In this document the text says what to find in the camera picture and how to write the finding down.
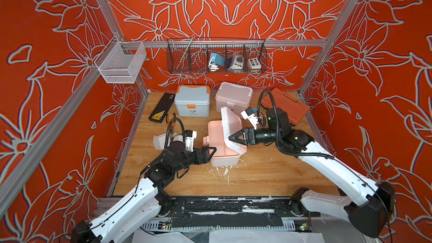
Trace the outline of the blue item in basket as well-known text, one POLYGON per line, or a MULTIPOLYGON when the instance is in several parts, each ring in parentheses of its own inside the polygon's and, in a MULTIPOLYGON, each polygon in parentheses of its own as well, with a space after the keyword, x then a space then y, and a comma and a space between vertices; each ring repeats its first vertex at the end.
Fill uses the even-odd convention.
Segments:
POLYGON ((225 58, 218 53, 211 53, 209 64, 223 67, 225 66, 225 58))

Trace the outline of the white button box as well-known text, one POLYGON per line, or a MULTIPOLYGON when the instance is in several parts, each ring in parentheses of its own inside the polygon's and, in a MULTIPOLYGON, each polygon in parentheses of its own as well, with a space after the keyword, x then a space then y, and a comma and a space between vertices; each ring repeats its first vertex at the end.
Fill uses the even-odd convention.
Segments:
POLYGON ((251 73, 260 73, 262 70, 262 65, 257 57, 249 58, 247 64, 251 73))

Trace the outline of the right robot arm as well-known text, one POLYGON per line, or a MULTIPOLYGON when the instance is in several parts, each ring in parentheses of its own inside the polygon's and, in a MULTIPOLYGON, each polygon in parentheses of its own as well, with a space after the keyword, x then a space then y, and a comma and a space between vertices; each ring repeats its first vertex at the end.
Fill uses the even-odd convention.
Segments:
POLYGON ((362 234, 377 238, 389 224, 395 190, 389 183, 369 179, 331 155, 302 130, 293 129, 286 112, 279 108, 266 112, 266 128, 230 130, 225 141, 243 146, 274 143, 279 152, 309 164, 334 183, 339 195, 326 195, 308 188, 297 189, 289 209, 296 216, 317 212, 345 220, 362 234))

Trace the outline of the pink medicine chest box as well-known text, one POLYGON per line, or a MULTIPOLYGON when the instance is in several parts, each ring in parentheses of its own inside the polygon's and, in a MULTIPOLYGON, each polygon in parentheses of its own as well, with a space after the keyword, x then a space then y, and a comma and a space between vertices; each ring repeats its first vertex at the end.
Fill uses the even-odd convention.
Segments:
POLYGON ((234 114, 242 118, 241 113, 250 108, 253 89, 243 85, 222 82, 215 96, 216 110, 228 107, 234 114))

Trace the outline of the aluminium frame post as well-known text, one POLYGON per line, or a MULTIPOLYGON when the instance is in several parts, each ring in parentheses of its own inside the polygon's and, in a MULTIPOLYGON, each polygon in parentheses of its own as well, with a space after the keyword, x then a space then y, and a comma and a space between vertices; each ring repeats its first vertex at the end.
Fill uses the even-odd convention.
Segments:
MULTIPOLYGON (((113 42, 127 42, 127 41, 126 41, 126 38, 124 37, 124 34, 120 28, 120 25, 117 21, 117 18, 115 17, 114 12, 110 7, 109 1, 108 0, 96 0, 96 1, 99 4, 100 10, 101 10, 101 12, 105 18, 105 21, 107 22, 107 24, 110 28, 110 31, 112 33, 112 37, 109 39, 108 44, 106 44, 102 50, 102 53, 103 53, 104 51, 106 51, 106 48, 108 47, 109 44, 111 44, 113 42)), ((145 96, 145 97, 148 96, 149 93, 147 91, 147 88, 145 86, 144 80, 143 80, 140 72, 139 72, 137 80, 134 84, 137 84, 139 86, 139 90, 142 92, 143 96, 145 96)))
POLYGON ((327 54, 330 52, 333 44, 335 43, 337 37, 341 33, 344 24, 348 20, 350 14, 354 10, 354 7, 356 6, 356 3, 358 1, 359 0, 346 0, 339 16, 337 17, 332 29, 328 34, 325 45, 320 49, 316 59, 314 60, 311 67, 309 68, 308 73, 299 88, 297 95, 302 101, 306 99, 305 97, 306 91, 311 85, 312 79, 314 78, 315 74, 318 72, 318 69, 320 65, 323 63, 327 54))

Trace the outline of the gauze packet clear wrapper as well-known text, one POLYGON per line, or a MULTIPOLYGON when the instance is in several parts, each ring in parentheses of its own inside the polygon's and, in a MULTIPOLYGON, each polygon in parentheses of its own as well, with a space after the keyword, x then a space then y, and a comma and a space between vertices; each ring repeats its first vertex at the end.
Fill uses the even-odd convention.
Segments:
MULTIPOLYGON (((165 145, 165 139, 166 139, 166 134, 160 135, 160 136, 154 136, 153 137, 153 144, 154 144, 154 148, 156 150, 163 150, 164 149, 164 145, 165 145)), ((183 138, 181 137, 181 134, 177 134, 174 133, 172 135, 168 135, 168 142, 167 142, 167 146, 169 146, 171 144, 171 142, 173 141, 183 141, 183 138)))

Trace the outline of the aluminium horizontal back rail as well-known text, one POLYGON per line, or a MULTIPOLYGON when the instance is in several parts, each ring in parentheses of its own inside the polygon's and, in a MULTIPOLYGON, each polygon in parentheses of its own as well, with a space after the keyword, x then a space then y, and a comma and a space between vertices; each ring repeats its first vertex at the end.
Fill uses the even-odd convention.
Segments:
POLYGON ((161 40, 161 41, 129 41, 120 42, 125 49, 138 49, 140 44, 145 48, 167 48, 168 45, 264 45, 265 47, 325 47, 326 39, 302 39, 302 40, 252 40, 252 39, 218 39, 218 40, 161 40))

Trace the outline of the grey orange medicine chest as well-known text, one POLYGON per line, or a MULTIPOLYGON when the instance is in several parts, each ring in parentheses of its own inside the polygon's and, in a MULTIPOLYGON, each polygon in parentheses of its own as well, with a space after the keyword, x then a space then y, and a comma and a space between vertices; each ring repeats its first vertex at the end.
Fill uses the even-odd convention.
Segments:
POLYGON ((179 85, 174 104, 180 117, 208 117, 210 88, 207 85, 179 85))

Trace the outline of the white pink first aid kit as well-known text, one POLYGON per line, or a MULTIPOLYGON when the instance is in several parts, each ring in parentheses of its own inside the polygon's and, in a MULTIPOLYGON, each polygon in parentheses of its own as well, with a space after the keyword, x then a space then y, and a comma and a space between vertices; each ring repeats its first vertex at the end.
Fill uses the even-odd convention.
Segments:
POLYGON ((213 167, 226 167, 238 165, 247 147, 230 141, 230 135, 243 129, 241 119, 228 107, 221 108, 221 120, 208 123, 208 135, 203 138, 204 146, 215 147, 216 153, 212 156, 210 164, 213 167))

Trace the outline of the aluminium frame post left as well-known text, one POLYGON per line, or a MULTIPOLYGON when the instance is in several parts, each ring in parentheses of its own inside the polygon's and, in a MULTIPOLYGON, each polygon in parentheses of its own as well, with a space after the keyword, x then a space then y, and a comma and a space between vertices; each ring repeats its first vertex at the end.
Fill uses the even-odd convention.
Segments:
MULTIPOLYGON (((115 17, 114 12, 110 7, 109 1, 108 0, 96 0, 96 1, 99 4, 100 10, 101 10, 101 12, 105 18, 105 21, 107 22, 107 24, 110 28, 110 31, 112 33, 112 37, 109 39, 108 44, 106 44, 102 50, 102 53, 103 53, 104 51, 106 51, 106 48, 108 47, 109 44, 111 44, 113 42, 127 42, 127 41, 126 41, 126 38, 124 37, 124 34, 120 28, 120 25, 117 21, 117 18, 115 17)), ((137 80, 134 84, 137 84, 139 86, 139 90, 142 92, 143 96, 145 96, 145 97, 148 96, 149 93, 147 91, 147 88, 145 86, 144 80, 143 80, 140 72, 139 72, 137 80)))

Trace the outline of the red plastic tool case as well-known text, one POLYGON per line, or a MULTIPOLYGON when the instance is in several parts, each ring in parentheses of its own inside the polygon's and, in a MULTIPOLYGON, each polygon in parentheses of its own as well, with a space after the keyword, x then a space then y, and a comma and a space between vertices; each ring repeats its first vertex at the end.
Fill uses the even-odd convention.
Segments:
POLYGON ((291 97, 285 91, 274 88, 271 93, 276 107, 287 113, 292 126, 297 126, 310 110, 308 105, 294 97, 291 97))

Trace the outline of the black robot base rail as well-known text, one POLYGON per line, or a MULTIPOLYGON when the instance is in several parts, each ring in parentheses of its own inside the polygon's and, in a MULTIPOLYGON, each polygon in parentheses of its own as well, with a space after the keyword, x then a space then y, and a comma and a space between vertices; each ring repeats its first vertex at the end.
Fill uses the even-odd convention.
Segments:
POLYGON ((293 211, 289 196, 173 196, 159 217, 184 217, 187 214, 268 213, 278 217, 303 217, 293 211))

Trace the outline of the white device with dials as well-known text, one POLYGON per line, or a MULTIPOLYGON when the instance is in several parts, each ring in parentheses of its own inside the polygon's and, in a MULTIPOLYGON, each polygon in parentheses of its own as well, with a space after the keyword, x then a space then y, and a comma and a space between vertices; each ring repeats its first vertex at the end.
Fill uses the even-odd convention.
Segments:
POLYGON ((231 71, 240 71, 243 70, 243 67, 244 67, 244 57, 239 54, 233 54, 228 69, 231 71))

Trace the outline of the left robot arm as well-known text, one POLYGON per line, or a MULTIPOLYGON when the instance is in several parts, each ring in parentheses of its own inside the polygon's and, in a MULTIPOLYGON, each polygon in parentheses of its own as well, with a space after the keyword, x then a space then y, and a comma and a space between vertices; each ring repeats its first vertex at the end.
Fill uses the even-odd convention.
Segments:
POLYGON ((144 168, 137 185, 99 217, 79 222, 71 232, 72 243, 121 243, 140 226, 171 210, 172 198, 165 188, 187 173, 192 165, 209 163, 216 147, 203 146, 188 151, 186 144, 174 141, 144 168))

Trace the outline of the black warning label case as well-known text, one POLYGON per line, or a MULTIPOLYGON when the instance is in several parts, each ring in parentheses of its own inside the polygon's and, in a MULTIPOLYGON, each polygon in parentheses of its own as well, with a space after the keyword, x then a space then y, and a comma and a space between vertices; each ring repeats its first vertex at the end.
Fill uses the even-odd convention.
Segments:
POLYGON ((149 121, 155 123, 162 123, 168 115, 175 99, 175 94, 164 93, 156 105, 155 109, 150 114, 149 121))

